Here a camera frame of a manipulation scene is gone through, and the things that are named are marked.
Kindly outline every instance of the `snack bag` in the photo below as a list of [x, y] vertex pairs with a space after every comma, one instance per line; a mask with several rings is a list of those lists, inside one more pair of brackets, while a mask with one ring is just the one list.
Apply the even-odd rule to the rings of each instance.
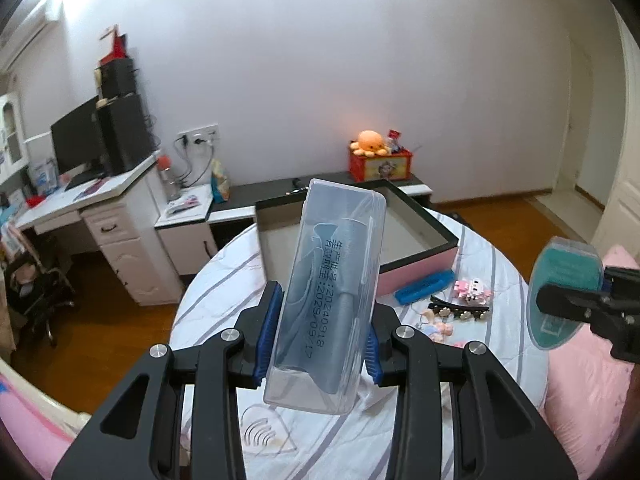
[[214, 158], [211, 161], [211, 192], [213, 202], [222, 204], [229, 200], [229, 179], [220, 161]]

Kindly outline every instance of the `clear plastic box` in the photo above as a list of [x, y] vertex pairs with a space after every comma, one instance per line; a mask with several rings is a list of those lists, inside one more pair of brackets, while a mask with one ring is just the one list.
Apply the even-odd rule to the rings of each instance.
[[264, 402], [332, 415], [353, 408], [378, 282], [385, 211], [380, 193], [311, 181]]

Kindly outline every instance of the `air conditioner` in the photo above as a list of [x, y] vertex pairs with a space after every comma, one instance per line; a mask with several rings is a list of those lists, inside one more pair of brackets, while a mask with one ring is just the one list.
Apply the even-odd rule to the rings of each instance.
[[0, 72], [9, 72], [25, 49], [60, 19], [60, 2], [42, 0], [0, 48]]

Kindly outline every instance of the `small toy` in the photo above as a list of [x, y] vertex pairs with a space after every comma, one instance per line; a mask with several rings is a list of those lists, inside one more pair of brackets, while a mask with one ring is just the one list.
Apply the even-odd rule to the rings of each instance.
[[385, 139], [373, 130], [360, 132], [358, 140], [352, 142], [350, 148], [354, 155], [382, 156], [391, 154], [391, 148], [385, 144]]
[[461, 300], [466, 301], [469, 305], [486, 305], [492, 292], [485, 288], [480, 280], [459, 280], [456, 281], [453, 290]]
[[453, 325], [450, 323], [434, 323], [433, 310], [427, 309], [422, 313], [427, 323], [420, 323], [418, 329], [429, 337], [435, 343], [443, 343], [444, 338], [453, 334]]
[[395, 130], [389, 130], [387, 135], [387, 144], [391, 148], [391, 153], [399, 153], [402, 151], [402, 146], [398, 144], [398, 139], [402, 134], [400, 132], [396, 132]]

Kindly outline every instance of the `black speaker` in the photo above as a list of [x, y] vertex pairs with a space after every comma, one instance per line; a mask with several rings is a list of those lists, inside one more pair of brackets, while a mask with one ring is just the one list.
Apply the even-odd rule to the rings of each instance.
[[102, 164], [109, 174], [133, 170], [153, 152], [139, 95], [119, 97], [98, 108], [95, 117], [104, 152]]
[[136, 92], [136, 76], [133, 71], [133, 60], [113, 59], [100, 67], [102, 97], [122, 97]]

